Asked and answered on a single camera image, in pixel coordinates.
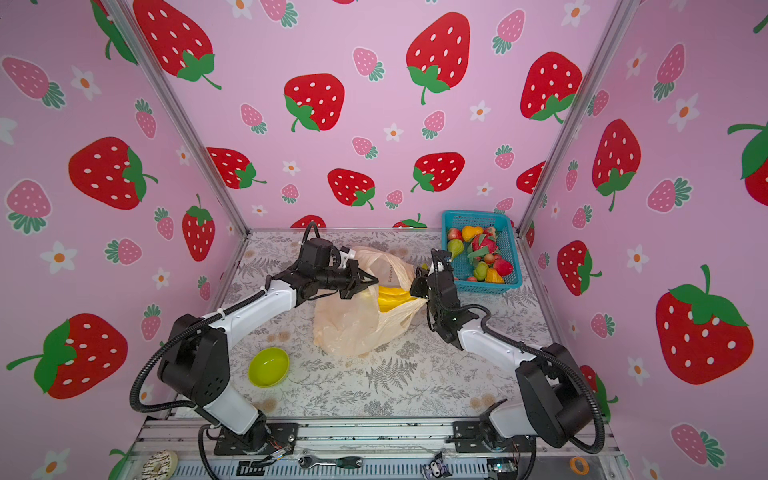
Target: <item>black bracket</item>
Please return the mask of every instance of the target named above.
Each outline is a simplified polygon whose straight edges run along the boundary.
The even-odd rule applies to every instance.
[[[299,431],[298,423],[267,423],[267,433],[272,435],[275,441],[282,445],[288,453],[293,451],[293,447],[296,446],[296,437]],[[266,456],[276,452],[278,449],[274,448],[269,442],[264,442],[263,447],[258,452],[245,452],[242,449],[242,442],[235,438],[235,436],[229,433],[226,429],[221,429],[219,439],[216,441],[216,447],[214,448],[214,455],[219,456],[231,456],[231,455],[259,455]]]
[[[482,438],[480,422],[453,422],[453,440],[458,453],[530,453],[533,442],[525,435],[515,435],[503,446],[493,448]]]

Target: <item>wire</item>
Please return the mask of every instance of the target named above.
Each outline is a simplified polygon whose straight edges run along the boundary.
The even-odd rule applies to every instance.
[[[434,266],[435,273],[437,273],[438,272],[437,250],[432,250],[432,265]],[[600,450],[602,450],[603,446],[605,445],[605,424],[603,423],[603,414],[602,414],[602,411],[600,410],[600,406],[598,405],[598,401],[594,398],[592,389],[584,381],[584,378],[578,373],[576,373],[567,363],[561,361],[556,356],[547,352],[543,352],[539,349],[530,347],[523,342],[518,342],[499,332],[496,332],[493,329],[488,328],[488,320],[491,318],[491,311],[485,308],[484,306],[470,304],[466,306],[461,306],[458,309],[449,309],[445,307],[442,304],[442,301],[440,298],[441,295],[440,295],[440,287],[438,285],[438,281],[439,281],[439,276],[435,276],[435,288],[437,289],[437,294],[435,295],[435,299],[437,300],[437,304],[440,309],[446,310],[451,313],[456,313],[459,311],[464,311],[469,309],[479,309],[484,311],[485,316],[483,316],[483,318],[480,320],[480,328],[484,333],[487,333],[488,335],[494,337],[497,340],[501,340],[504,343],[512,345],[523,352],[530,353],[532,355],[535,355],[541,359],[544,359],[550,362],[553,366],[561,369],[565,373],[565,375],[568,376],[568,378],[570,378],[573,381],[573,383],[579,389],[580,393],[584,395],[584,397],[586,397],[587,403],[589,404],[589,409],[592,414],[592,419],[594,420],[594,442],[592,443],[592,445],[587,445],[586,443],[582,442],[581,440],[575,437],[569,439],[568,441],[576,445],[578,448],[580,448],[586,453],[591,453],[591,454],[599,453]]]
[[[200,430],[197,431],[197,450],[200,451],[200,460],[203,461],[203,468],[205,468],[205,472],[210,477],[210,480],[219,480],[219,476],[216,475],[216,472],[210,467],[210,463],[208,463],[208,457],[205,455],[205,445],[203,444],[203,432],[206,432],[206,435],[208,434],[208,430],[211,428],[211,424],[207,425],[201,425]]]

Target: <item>pink strawberry print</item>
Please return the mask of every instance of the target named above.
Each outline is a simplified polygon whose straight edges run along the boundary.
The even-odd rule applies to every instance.
[[[605,90],[600,90],[589,101],[589,105],[587,106],[587,115],[590,117],[597,117],[603,111],[605,106],[608,105],[608,98],[608,92]]]
[[[704,430],[699,432],[692,425],[680,423],[672,427],[670,435],[675,445],[697,464],[706,466],[709,462],[714,468],[725,465],[726,455],[720,443]]]
[[[197,288],[200,291],[201,299],[206,301],[210,300],[210,282],[205,275],[197,279]]]
[[[355,153],[369,160],[376,158],[379,155],[379,151],[376,150],[376,147],[373,146],[373,142],[367,138],[354,137],[352,139],[352,146],[355,149]]]
[[[384,65],[376,57],[373,50],[355,48],[355,51],[352,52],[352,59],[355,61],[357,73],[363,77],[368,77],[370,81],[379,81],[384,78]]]
[[[243,123],[250,127],[250,130],[255,134],[266,133],[266,123],[264,117],[256,108],[251,107],[248,104],[242,104],[240,106],[240,118],[243,119]]]
[[[438,133],[445,128],[445,112],[442,110],[433,111],[424,119],[424,128],[422,136],[427,140],[437,137]]]
[[[402,203],[402,191],[393,190],[386,196],[386,207],[394,210]]]
[[[299,199],[299,189],[294,184],[287,184],[280,193],[283,195],[283,201],[287,204],[294,204]]]
[[[681,43],[673,46],[667,57],[659,65],[654,85],[654,98],[662,101],[674,90],[674,82],[685,69],[685,46]]]
[[[286,0],[260,0],[266,16],[273,22],[280,22],[283,28],[293,28],[299,23],[299,13],[293,9],[293,3]]]
[[[39,100],[48,108],[61,109],[66,102],[64,93],[54,81],[48,81],[48,76],[42,68],[30,61],[5,56],[2,67],[22,94],[32,100]]]
[[[515,154],[512,153],[512,147],[509,145],[502,145],[496,150],[495,162],[502,170],[510,168],[514,160]]]
[[[595,335],[602,339],[613,336],[616,332],[616,323],[614,323],[614,319],[611,318],[611,316],[607,313],[598,313],[597,315],[593,316],[592,321],[590,322],[590,326],[592,327],[592,331],[595,333]]]
[[[174,219],[168,216],[168,210],[158,207],[154,211],[154,221],[157,222],[157,232],[165,239],[174,237]]]
[[[11,209],[7,218],[13,230],[29,235],[48,225],[45,218],[51,214],[51,201],[34,180],[19,181],[5,196],[5,204]]]
[[[160,307],[154,303],[144,311],[144,318],[141,320],[141,335],[148,342],[157,335],[157,331],[160,329],[160,313]]]
[[[525,10],[520,8],[504,17],[496,27],[496,36],[493,38],[493,50],[496,55],[503,55],[507,50],[512,50],[512,44],[523,35],[525,26]]]
[[[141,258],[141,247],[130,238],[124,238],[120,242],[112,240],[110,243],[107,243],[107,249],[104,253],[107,256],[107,260],[112,263],[131,265]]]
[[[154,138],[157,122],[152,116],[152,109],[149,108],[149,104],[143,98],[139,98],[136,100],[136,110],[136,122],[139,124],[139,128],[147,135],[147,138]]]
[[[576,186],[576,180],[578,179],[578,162],[571,160],[568,165],[568,173],[565,174],[565,190],[569,192]]]
[[[591,220],[592,207],[590,205],[584,205],[583,207],[579,207],[576,210],[574,218],[571,222],[573,223],[574,228],[581,230],[582,228],[586,227],[587,223],[589,223]]]
[[[648,195],[648,208],[660,214],[668,214],[673,208],[680,208],[690,200],[693,189],[685,178],[678,177],[674,182],[669,178],[664,179]]]
[[[546,270],[549,266],[549,253],[543,252],[538,256],[538,267],[542,270]]]
[[[512,209],[512,205],[515,203],[515,199],[507,197],[504,200],[496,204],[496,208],[493,209],[494,214],[506,214]]]

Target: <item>blue plastic basket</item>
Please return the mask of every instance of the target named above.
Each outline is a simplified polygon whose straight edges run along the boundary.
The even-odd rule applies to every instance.
[[[447,250],[447,233],[449,228],[458,228],[461,230],[467,226],[470,227],[496,227],[496,246],[499,253],[514,267],[514,271],[504,277],[504,283],[484,283],[468,282],[466,280],[456,280],[456,289],[459,292],[471,293],[490,293],[500,295],[511,288],[520,288],[523,284],[523,277],[520,274],[520,262],[518,260],[518,248],[515,245],[515,232],[512,229],[512,223],[509,217],[501,214],[490,214],[487,212],[472,212],[468,210],[447,210],[442,213],[442,249]],[[467,257],[465,251],[453,262],[453,274],[456,278],[465,279],[472,275],[474,269],[472,263]]]

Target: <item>black cable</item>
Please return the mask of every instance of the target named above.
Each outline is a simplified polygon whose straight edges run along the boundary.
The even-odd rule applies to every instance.
[[[432,250],[432,265],[434,266],[435,273],[438,272],[437,262],[438,262],[437,250]],[[532,355],[535,355],[541,359],[544,359],[550,362],[553,366],[562,370],[565,373],[565,375],[568,376],[568,378],[570,378],[573,381],[573,383],[579,389],[580,393],[584,395],[584,397],[586,397],[587,403],[589,404],[589,409],[592,414],[592,419],[594,421],[594,442],[592,443],[592,445],[587,445],[586,443],[582,442],[581,440],[575,437],[569,439],[568,441],[576,445],[578,448],[580,448],[586,453],[591,453],[591,454],[599,453],[600,450],[602,450],[603,446],[605,445],[605,424],[603,423],[603,413],[600,410],[598,401],[595,399],[594,394],[592,393],[592,389],[589,387],[589,385],[587,385],[587,383],[584,381],[582,376],[576,373],[567,363],[561,361],[556,356],[550,353],[543,352],[539,349],[535,349],[528,345],[525,345],[523,342],[518,342],[517,340],[513,340],[505,335],[502,335],[499,332],[496,332],[495,330],[489,329],[488,320],[491,318],[491,311],[485,308],[484,306],[470,304],[470,305],[459,307],[458,309],[449,309],[445,307],[442,304],[442,301],[440,299],[440,287],[438,285],[438,281],[439,281],[439,276],[435,276],[435,288],[437,289],[437,295],[435,295],[435,298],[437,299],[438,308],[442,310],[447,310],[452,313],[463,311],[463,310],[469,310],[469,309],[480,309],[484,311],[485,316],[483,316],[483,318],[480,320],[480,328],[484,333],[487,333],[488,335],[494,337],[497,340],[501,340],[504,343],[512,345],[523,352],[530,353]]]
[[[533,464],[536,463],[536,437],[531,437],[531,444],[533,445],[533,450],[531,450],[531,458],[528,460],[528,466],[525,467],[525,473],[522,477],[518,478],[518,480],[528,480],[528,477],[531,476],[531,472],[533,472]]]
[[[203,468],[205,468],[205,472],[210,477],[210,480],[219,480],[219,476],[216,475],[214,470],[210,467],[210,463],[208,463],[208,457],[205,455],[205,445],[203,445],[203,432],[206,432],[207,434],[210,427],[210,423],[201,425],[200,430],[197,431],[197,449],[200,451],[200,460],[203,461]]]

